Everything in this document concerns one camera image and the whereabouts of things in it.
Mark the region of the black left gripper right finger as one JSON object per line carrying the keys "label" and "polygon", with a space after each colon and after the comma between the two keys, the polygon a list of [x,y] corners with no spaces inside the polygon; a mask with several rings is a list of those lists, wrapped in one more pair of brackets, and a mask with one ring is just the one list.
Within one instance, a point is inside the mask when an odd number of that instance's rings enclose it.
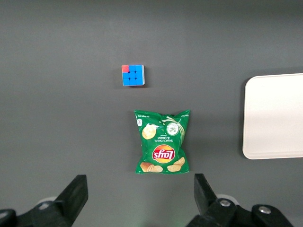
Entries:
{"label": "black left gripper right finger", "polygon": [[291,227],[282,212],[270,205],[257,204],[251,211],[230,199],[218,198],[203,174],[195,174],[194,197],[199,210],[188,227]]}

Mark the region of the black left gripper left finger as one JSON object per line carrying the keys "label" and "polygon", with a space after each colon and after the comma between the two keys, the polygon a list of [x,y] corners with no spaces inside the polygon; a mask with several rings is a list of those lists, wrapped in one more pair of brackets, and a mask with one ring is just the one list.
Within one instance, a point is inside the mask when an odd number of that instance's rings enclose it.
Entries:
{"label": "black left gripper left finger", "polygon": [[54,200],[47,199],[28,212],[0,211],[2,227],[71,227],[88,200],[86,175],[77,175]]}

